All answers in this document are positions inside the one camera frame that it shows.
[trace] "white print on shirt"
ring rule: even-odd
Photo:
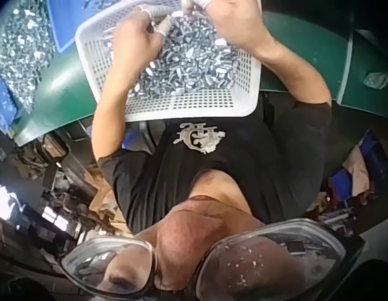
[[[226,136],[226,133],[221,131],[216,132],[217,127],[205,127],[205,125],[206,123],[180,124],[180,129],[182,130],[177,133],[180,137],[173,141],[173,144],[183,141],[189,149],[202,152],[203,154],[214,152],[220,140]]]

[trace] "green workbench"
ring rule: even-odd
[[[388,86],[376,90],[362,83],[368,72],[386,71],[388,58],[354,34],[350,11],[344,8],[328,19],[311,22],[282,12],[280,8],[271,6],[268,11],[268,4],[263,1],[263,14],[273,36],[323,75],[332,97],[339,104],[388,118]],[[314,12],[311,9],[305,14]],[[50,67],[42,72],[42,79],[33,113],[23,114],[13,125],[18,145],[94,112],[96,102],[75,46],[55,55]],[[279,79],[266,68],[262,70],[260,89],[286,92]]]

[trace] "glasses lens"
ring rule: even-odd
[[[61,264],[81,288],[126,295],[145,287],[152,253],[141,241],[95,238],[75,248]]]
[[[330,233],[310,223],[270,227],[224,240],[197,280],[201,300],[286,300],[317,284],[345,255]]]

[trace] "perforated basket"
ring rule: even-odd
[[[112,59],[103,49],[103,31],[114,27],[136,5],[149,3],[170,6],[179,11],[179,0],[121,1],[80,25],[75,35],[76,47],[89,85],[99,102],[107,71]],[[261,77],[261,65],[249,54],[241,57],[236,83],[231,90],[203,90],[181,96],[139,100],[130,98],[126,106],[129,122],[183,117],[242,117],[256,108]]]

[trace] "eyeglasses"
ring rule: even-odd
[[[161,271],[146,241],[98,237],[57,260],[72,282],[103,298],[138,300],[168,294],[173,300],[288,300],[339,269],[350,256],[342,242],[307,219],[230,236],[205,254],[187,290],[177,293],[155,288]]]

